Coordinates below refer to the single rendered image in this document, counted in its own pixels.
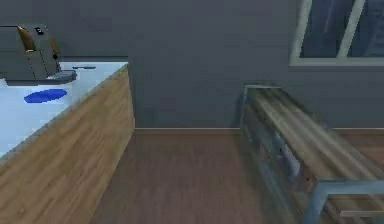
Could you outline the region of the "grey framed window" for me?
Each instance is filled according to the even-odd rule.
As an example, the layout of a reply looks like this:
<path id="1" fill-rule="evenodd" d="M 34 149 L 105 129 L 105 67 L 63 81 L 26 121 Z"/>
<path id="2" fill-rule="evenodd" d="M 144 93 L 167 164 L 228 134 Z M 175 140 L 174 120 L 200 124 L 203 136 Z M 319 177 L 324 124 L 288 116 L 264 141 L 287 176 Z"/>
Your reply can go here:
<path id="1" fill-rule="evenodd" d="M 384 68 L 384 0 L 301 0 L 289 65 Z"/>

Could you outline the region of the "wooden kitchen counter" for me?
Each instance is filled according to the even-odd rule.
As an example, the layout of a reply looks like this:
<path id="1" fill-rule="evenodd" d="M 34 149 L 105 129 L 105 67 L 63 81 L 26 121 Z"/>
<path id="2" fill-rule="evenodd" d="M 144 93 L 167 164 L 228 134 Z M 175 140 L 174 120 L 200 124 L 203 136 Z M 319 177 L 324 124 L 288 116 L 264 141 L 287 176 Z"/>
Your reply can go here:
<path id="1" fill-rule="evenodd" d="M 0 224 L 89 224 L 135 128 L 124 62 L 76 64 L 59 100 L 0 89 Z"/>

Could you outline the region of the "blue oval plate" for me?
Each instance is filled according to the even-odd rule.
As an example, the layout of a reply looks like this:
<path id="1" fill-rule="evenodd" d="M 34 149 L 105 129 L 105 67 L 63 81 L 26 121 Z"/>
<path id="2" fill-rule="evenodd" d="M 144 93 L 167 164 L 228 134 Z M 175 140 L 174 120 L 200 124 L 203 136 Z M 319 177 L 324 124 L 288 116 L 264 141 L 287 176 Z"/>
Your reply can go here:
<path id="1" fill-rule="evenodd" d="M 60 99 L 66 95 L 67 91 L 64 89 L 46 89 L 25 96 L 24 101 L 26 103 L 44 103 Z"/>

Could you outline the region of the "wooden metal framed bench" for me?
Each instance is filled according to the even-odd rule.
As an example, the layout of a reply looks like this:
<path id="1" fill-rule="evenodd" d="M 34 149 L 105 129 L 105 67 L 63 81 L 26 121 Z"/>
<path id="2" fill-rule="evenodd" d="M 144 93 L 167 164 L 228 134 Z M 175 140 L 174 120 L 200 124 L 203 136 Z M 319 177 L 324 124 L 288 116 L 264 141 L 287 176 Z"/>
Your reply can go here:
<path id="1" fill-rule="evenodd" d="M 244 88 L 240 131 L 268 224 L 384 224 L 384 167 L 282 88 Z"/>

